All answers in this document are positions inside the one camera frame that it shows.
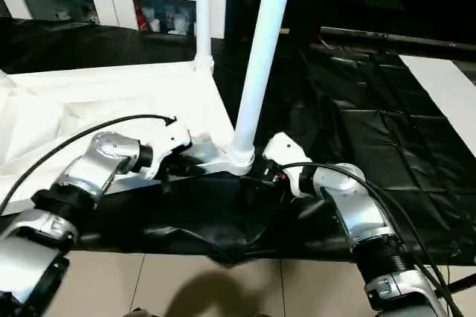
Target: white pole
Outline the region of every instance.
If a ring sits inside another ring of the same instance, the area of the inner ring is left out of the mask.
[[[254,136],[287,0],[261,0],[231,151],[254,157]]]
[[[196,0],[196,67],[213,66],[210,49],[210,0]]]

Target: black plastic sheet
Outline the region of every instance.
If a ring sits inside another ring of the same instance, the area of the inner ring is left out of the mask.
[[[191,60],[194,53],[191,38],[33,21],[0,20],[0,38],[8,74]],[[214,78],[233,122],[249,49],[212,43]],[[408,212],[438,263],[475,263],[476,159],[398,57],[302,51],[280,38],[258,149],[279,131],[315,161],[358,165]],[[173,182],[166,193],[155,186],[105,196],[77,249],[206,254],[230,266],[256,257],[349,260],[332,211],[309,214],[314,204],[292,201],[283,186],[217,173]]]

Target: black fabric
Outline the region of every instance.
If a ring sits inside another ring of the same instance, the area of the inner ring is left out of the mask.
[[[8,74],[190,60],[194,53],[189,38],[6,19],[0,38]],[[212,43],[214,78],[233,122],[249,49]],[[439,263],[474,263],[476,159],[398,57],[302,51],[280,38],[258,149],[279,131],[315,161],[358,165],[408,212]],[[166,193],[155,186],[105,196],[77,248],[206,254],[230,266],[256,257],[350,259],[332,211],[316,213],[314,204],[292,202],[283,186],[217,173],[173,182]]]

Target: white fabric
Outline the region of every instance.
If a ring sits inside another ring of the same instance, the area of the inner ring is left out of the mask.
[[[136,114],[177,117],[192,136],[209,132],[216,141],[228,140],[233,132],[213,78],[197,74],[187,63],[0,76],[0,201],[19,176],[58,143],[87,127]],[[107,130],[147,142],[163,127],[161,120],[139,119]],[[32,195],[49,187],[85,151],[92,135],[40,166],[17,190],[5,214],[31,208]],[[109,192],[145,184],[118,179]]]

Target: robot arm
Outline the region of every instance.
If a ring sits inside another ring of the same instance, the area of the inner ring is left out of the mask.
[[[96,134],[49,189],[35,193],[35,208],[1,234],[0,315],[42,315],[68,268],[65,254],[116,175],[137,172],[152,179],[166,156],[190,142],[178,121],[164,128],[153,147],[114,132]]]
[[[311,161],[282,132],[270,140],[263,156],[279,165]],[[365,180],[353,164],[336,166]],[[284,172],[296,197],[317,194],[333,203],[347,246],[364,278],[370,305],[380,316],[447,316],[386,213],[364,187],[349,176],[321,167],[293,167]]]

